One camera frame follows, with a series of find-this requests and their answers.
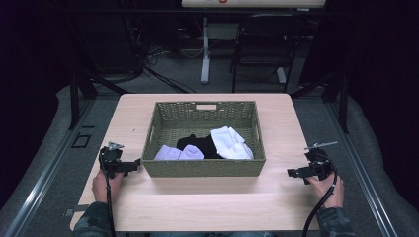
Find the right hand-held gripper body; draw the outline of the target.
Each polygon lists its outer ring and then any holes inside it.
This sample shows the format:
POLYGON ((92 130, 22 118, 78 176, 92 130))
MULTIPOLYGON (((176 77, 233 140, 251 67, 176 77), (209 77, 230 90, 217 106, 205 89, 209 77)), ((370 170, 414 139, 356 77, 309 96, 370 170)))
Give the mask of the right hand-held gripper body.
POLYGON ((323 147, 337 144, 337 141, 326 143, 314 143, 306 147, 307 153, 305 157, 309 161, 309 167, 312 169, 312 175, 316 176, 320 181, 328 178, 332 173, 336 173, 337 169, 323 147))

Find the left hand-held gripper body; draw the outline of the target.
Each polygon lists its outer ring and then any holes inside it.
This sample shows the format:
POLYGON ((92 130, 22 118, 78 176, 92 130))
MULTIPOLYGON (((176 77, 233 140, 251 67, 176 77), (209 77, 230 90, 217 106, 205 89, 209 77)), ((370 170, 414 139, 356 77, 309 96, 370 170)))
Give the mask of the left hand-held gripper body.
POLYGON ((127 162, 121 160, 123 148, 124 146, 121 144, 109 142, 107 146, 100 149, 100 169, 111 179, 116 173, 124 173, 127 167, 131 167, 127 162))

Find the person's left hand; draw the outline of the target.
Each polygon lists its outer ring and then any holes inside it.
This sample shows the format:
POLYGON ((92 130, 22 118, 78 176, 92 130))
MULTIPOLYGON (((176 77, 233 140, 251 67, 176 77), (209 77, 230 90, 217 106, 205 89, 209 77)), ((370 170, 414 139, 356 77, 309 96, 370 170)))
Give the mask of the person's left hand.
POLYGON ((95 201, 107 202, 107 185, 111 188, 111 201, 115 201, 120 192, 120 186, 123 180, 123 173, 116 173, 116 175, 106 182, 105 174, 102 170, 98 172, 96 177, 93 179, 92 192, 95 197, 95 201))

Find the lavender sock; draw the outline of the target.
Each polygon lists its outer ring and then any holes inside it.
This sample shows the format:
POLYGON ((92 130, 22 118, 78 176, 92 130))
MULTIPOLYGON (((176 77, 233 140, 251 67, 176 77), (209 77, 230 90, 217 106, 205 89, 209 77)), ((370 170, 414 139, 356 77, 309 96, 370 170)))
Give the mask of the lavender sock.
POLYGON ((154 156, 155 161, 178 160, 182 151, 176 147, 163 145, 154 156))
POLYGON ((203 160, 204 154, 201 150, 195 146, 188 144, 180 153, 180 160, 203 160))

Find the green woven basket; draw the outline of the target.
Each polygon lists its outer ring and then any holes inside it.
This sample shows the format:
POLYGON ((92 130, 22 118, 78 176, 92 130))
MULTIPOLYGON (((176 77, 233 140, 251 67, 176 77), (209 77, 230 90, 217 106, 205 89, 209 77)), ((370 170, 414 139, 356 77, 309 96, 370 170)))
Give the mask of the green woven basket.
POLYGON ((257 177, 266 157, 254 101, 157 102, 154 107, 141 163, 152 178, 257 177), (163 145, 177 148, 180 138, 206 137, 213 129, 233 127, 254 158, 155 161, 163 145))

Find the black metal stand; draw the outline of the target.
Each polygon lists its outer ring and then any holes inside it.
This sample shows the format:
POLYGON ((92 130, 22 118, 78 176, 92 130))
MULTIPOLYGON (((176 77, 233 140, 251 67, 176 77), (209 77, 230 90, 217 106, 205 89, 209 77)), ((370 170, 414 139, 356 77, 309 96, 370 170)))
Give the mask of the black metal stand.
POLYGON ((73 129, 80 118, 79 93, 82 93, 88 100, 95 100, 98 96, 93 82, 97 82, 119 95, 127 94, 127 90, 108 81, 97 73, 87 69, 75 70, 70 79, 71 124, 69 129, 73 129))
POLYGON ((291 97, 293 99, 299 98, 321 85, 326 86, 326 89, 321 96, 324 103, 335 103, 336 101, 339 102, 339 110, 337 116, 338 124, 345 133, 348 133, 349 130, 347 126, 347 113, 349 99, 349 80, 345 73, 331 73, 330 75, 327 75, 315 82, 309 83, 302 89, 291 93, 291 97))

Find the white sock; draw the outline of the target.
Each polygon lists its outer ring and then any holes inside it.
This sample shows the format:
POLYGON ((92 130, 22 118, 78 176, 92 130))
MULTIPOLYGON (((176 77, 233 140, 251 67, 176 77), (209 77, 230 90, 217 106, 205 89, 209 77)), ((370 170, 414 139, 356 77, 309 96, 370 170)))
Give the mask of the white sock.
POLYGON ((210 132, 216 152, 224 159, 251 160, 254 158, 252 150, 245 143, 245 139, 233 128, 224 126, 210 132))

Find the black sock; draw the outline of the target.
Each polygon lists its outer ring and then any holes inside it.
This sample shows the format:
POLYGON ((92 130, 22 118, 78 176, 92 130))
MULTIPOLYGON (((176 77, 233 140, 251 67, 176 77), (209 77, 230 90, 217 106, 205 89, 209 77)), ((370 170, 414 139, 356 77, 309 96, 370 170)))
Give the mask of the black sock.
POLYGON ((203 153, 205 159, 221 159, 210 134, 206 137, 196 137, 191 134, 189 137, 180 138, 177 141, 178 149, 183 150, 187 145, 196 146, 203 153))

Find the black folding chair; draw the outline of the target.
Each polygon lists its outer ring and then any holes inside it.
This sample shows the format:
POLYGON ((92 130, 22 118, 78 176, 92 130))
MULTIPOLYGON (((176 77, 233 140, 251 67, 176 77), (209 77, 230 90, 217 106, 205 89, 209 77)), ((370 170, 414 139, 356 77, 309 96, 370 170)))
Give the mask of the black folding chair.
POLYGON ((254 14, 245 18, 236 31, 230 72, 232 92, 236 89, 237 67, 271 67, 276 74, 287 68, 283 91, 289 86, 295 53, 308 30, 308 20, 298 15, 254 14))

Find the white desk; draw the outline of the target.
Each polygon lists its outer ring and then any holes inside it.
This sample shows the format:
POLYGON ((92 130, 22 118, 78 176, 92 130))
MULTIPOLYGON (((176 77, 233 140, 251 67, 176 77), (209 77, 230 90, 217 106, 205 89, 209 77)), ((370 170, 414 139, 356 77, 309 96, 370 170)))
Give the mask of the white desk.
MULTIPOLYGON (((181 0, 184 8, 323 8, 327 0, 181 0)), ((208 44, 208 21, 203 19, 203 61, 201 83, 209 82, 210 57, 208 44)))

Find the black floor outlet frame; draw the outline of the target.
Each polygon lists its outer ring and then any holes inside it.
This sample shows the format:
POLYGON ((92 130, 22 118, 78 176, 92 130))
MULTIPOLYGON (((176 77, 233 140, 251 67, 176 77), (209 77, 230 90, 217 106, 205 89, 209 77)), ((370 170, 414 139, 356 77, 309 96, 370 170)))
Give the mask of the black floor outlet frame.
POLYGON ((86 148, 91 140, 91 134, 78 133, 71 145, 72 148, 86 148))

